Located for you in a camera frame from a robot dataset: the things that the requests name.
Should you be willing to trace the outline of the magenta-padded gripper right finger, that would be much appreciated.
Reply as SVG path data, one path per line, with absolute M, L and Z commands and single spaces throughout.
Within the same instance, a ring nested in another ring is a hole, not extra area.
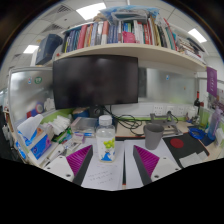
M 180 170 L 180 167 L 168 157 L 158 157 L 137 145 L 133 146 L 133 157 L 143 185 L 150 184 Z

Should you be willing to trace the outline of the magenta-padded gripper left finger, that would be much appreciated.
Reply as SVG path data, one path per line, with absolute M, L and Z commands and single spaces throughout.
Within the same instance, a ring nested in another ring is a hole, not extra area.
M 86 146 L 69 156 L 58 156 L 45 168 L 54 175 L 80 186 L 93 156 L 93 146 Z

